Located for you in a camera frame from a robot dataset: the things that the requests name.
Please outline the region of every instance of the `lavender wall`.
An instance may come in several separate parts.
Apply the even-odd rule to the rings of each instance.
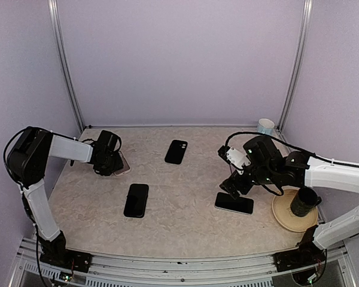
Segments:
[[[359,162],[359,1],[316,0],[286,138],[326,157]],[[328,220],[359,196],[318,190]],[[359,279],[359,236],[346,241]]]
[[[60,71],[47,1],[0,1],[0,286],[22,237],[32,229],[20,194],[2,163],[15,132],[41,126],[77,135]],[[45,184],[50,192],[62,169],[52,161]]]
[[[304,1],[59,1],[87,124],[277,121]]]

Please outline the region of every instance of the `marble tabletop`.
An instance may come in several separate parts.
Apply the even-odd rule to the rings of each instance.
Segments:
[[[123,141],[130,173],[99,176],[92,165],[66,164],[49,199],[67,247],[87,252],[152,258],[210,258],[258,254],[293,248],[302,233],[275,220],[273,195],[253,187],[252,215],[214,207],[229,166],[217,151],[232,127],[142,127],[107,129]],[[97,139],[101,129],[86,129],[81,140]],[[230,146],[243,151],[252,136],[237,136]],[[165,163],[173,139],[188,142],[182,164]],[[282,153],[282,145],[276,144]],[[145,216],[123,215],[129,186],[148,184]]]

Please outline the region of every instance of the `round wooden tray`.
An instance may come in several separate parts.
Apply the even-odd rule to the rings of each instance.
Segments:
[[[305,232],[318,222],[318,209],[313,208],[306,216],[298,217],[291,211],[290,205],[297,190],[285,190],[283,196],[275,196],[272,202],[272,210],[278,223],[293,232]]]

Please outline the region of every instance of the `white robotic arm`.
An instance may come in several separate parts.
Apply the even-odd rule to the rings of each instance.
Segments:
[[[20,137],[6,155],[9,144],[19,134]],[[120,148],[120,137],[105,130],[96,141],[91,140],[91,144],[87,144],[37,127],[18,132],[7,144],[4,164],[19,186],[28,217],[36,225],[43,251],[40,261],[68,269],[72,268],[74,262],[74,270],[87,272],[91,259],[90,254],[65,249],[65,236],[53,219],[44,188],[48,158],[89,163],[97,174],[109,176],[123,168],[118,153]]]
[[[239,134],[257,134],[239,132]],[[228,146],[218,151],[220,157],[237,169],[220,187],[232,197],[247,194],[253,185],[274,184],[283,194],[282,187],[326,187],[359,193],[359,164],[329,160],[306,150],[291,146],[293,151],[282,157],[272,142],[280,141],[271,136],[257,136],[244,145],[246,154]],[[275,254],[278,271],[302,267],[322,260],[323,250],[359,233],[359,206],[342,216],[309,228],[296,251]]]
[[[313,157],[309,159],[308,165],[310,168],[306,170],[305,175],[307,187],[327,187],[359,193],[359,168],[331,164]],[[320,249],[326,249],[358,233],[359,206],[328,223],[319,225],[314,232],[313,243]]]
[[[67,160],[88,163],[92,157],[93,148],[74,139],[53,135],[49,150],[49,157],[59,157]],[[39,235],[48,241],[53,241],[60,234],[60,229],[53,219],[48,198],[45,193],[44,180],[25,188],[18,184],[20,192],[28,201],[34,221],[38,226]]]

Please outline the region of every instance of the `smartphone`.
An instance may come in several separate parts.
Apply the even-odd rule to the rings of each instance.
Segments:
[[[187,142],[179,141],[178,139],[175,139],[170,144],[168,153],[166,154],[165,157],[165,162],[173,163],[173,164],[181,164],[182,159],[184,158],[186,148],[187,148]]]
[[[120,154],[120,157],[121,157],[121,159],[122,159],[122,163],[124,164],[124,167],[123,167],[122,169],[116,170],[116,171],[114,172],[114,175],[115,175],[115,176],[125,175],[125,174],[127,174],[128,172],[130,172],[130,166],[129,166],[129,164],[127,163],[127,161],[126,161],[124,155],[122,154],[121,151],[119,151],[118,153]]]
[[[227,193],[218,193],[214,206],[216,208],[230,210],[234,212],[252,214],[254,201],[246,197],[238,197],[236,200]]]
[[[144,217],[148,191],[149,186],[147,184],[130,185],[124,208],[124,215],[126,217]]]

